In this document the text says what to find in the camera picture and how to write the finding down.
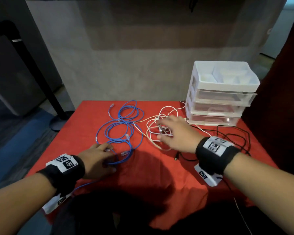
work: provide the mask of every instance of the black stand pole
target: black stand pole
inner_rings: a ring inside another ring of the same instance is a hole
[[[70,111],[64,112],[57,98],[53,94],[50,86],[48,85],[46,79],[43,77],[41,71],[36,65],[33,57],[27,50],[25,44],[23,43],[21,39],[18,29],[16,28],[15,24],[12,21],[6,20],[6,21],[0,22],[0,36],[1,35],[5,35],[10,40],[13,47],[15,48],[17,53],[20,55],[26,67],[28,68],[28,70],[30,71],[34,79],[36,80],[40,89],[43,91],[43,93],[49,100],[50,104],[55,109],[56,113],[58,114],[53,119],[51,119],[49,123],[49,127],[53,131],[59,132],[62,129],[63,125],[74,113],[74,111],[70,110]]]

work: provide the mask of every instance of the table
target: table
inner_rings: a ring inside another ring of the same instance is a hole
[[[114,103],[114,107],[111,108],[110,114],[114,118],[118,118],[117,113],[126,103],[124,101],[83,101],[27,176],[44,168],[47,162],[63,153],[77,155],[96,143],[95,136],[98,128],[111,120],[108,109],[112,103]],[[181,102],[137,102],[137,107],[145,112],[144,118],[157,115],[164,106],[180,108],[182,105]],[[185,117],[184,109],[178,111]],[[138,125],[143,131],[146,131],[146,122],[138,123]],[[238,122],[237,126],[250,132],[242,120]],[[111,130],[112,136],[120,137],[124,133],[123,126],[118,127]],[[214,129],[215,127],[203,126],[203,128]],[[107,141],[103,131],[101,130],[98,135],[99,143]],[[220,131],[243,135],[235,128],[222,127]],[[252,157],[277,168],[251,132],[250,137]],[[132,145],[136,146],[140,140],[141,134],[135,132],[131,138]],[[242,139],[234,137],[232,140],[242,145]],[[114,146],[117,153],[129,149],[126,143]],[[95,189],[115,189],[138,198],[150,207],[164,206],[164,212],[157,214],[150,221],[152,227],[160,229],[169,229],[178,220],[202,209],[208,203],[233,200],[232,192],[223,181],[216,187],[207,186],[194,170],[197,162],[188,162],[182,158],[174,160],[175,155],[176,151],[160,151],[147,138],[144,138],[132,158],[121,164],[115,174],[100,182],[82,187],[75,194],[88,193]],[[195,158],[194,154],[183,155],[187,158]],[[76,186],[88,182],[90,180],[81,179]],[[252,202],[231,183],[229,185],[234,191],[235,197],[243,199],[247,206],[252,205]],[[118,201],[118,198],[115,200],[116,203],[122,203],[122,201]]]

